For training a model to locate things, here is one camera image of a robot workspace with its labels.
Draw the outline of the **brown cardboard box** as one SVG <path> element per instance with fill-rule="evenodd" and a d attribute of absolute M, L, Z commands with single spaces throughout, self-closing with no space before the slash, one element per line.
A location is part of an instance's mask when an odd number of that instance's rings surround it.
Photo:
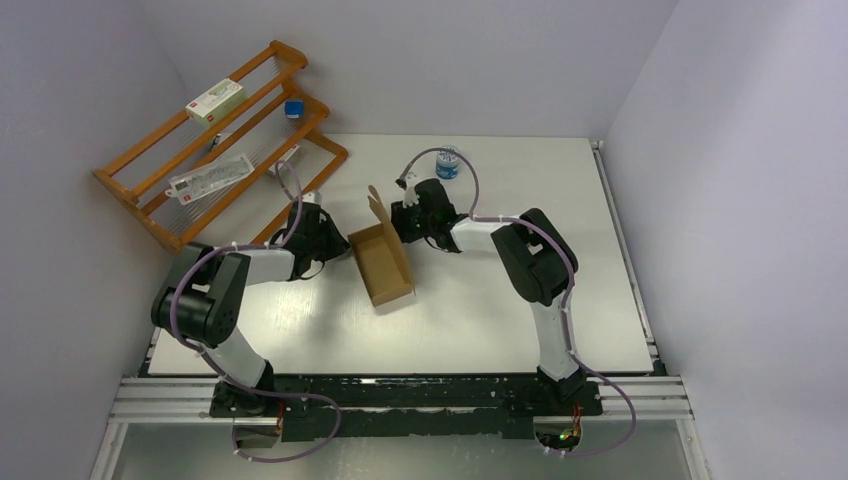
<path fill-rule="evenodd" d="M 403 243 L 373 185 L 368 186 L 367 200 L 378 222 L 350 233 L 347 241 L 368 298 L 379 307 L 413 294 L 416 285 Z"/>

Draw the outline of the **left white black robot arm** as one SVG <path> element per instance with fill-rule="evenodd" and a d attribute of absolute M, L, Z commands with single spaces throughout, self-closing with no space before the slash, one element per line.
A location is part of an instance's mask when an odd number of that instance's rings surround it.
<path fill-rule="evenodd" d="M 308 193 L 267 246 L 184 247 L 153 300 L 151 322 L 214 362 L 224 381 L 238 388 L 237 403 L 251 415 L 264 415 L 275 406 L 277 388 L 270 362 L 237 327 L 245 289 L 305 280 L 314 263 L 349 249 L 319 194 Z"/>

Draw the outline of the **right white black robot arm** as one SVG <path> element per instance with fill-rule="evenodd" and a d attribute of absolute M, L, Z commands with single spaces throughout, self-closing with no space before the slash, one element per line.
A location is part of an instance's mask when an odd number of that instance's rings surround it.
<path fill-rule="evenodd" d="M 437 178 L 412 173 L 396 184 L 404 197 L 390 205 L 391 222 L 404 243 L 425 240 L 444 252 L 497 255 L 519 297 L 533 313 L 538 343 L 542 406 L 562 414 L 578 399 L 585 370 L 574 359 L 569 324 L 577 257 L 547 215 L 530 208 L 516 217 L 460 214 Z"/>

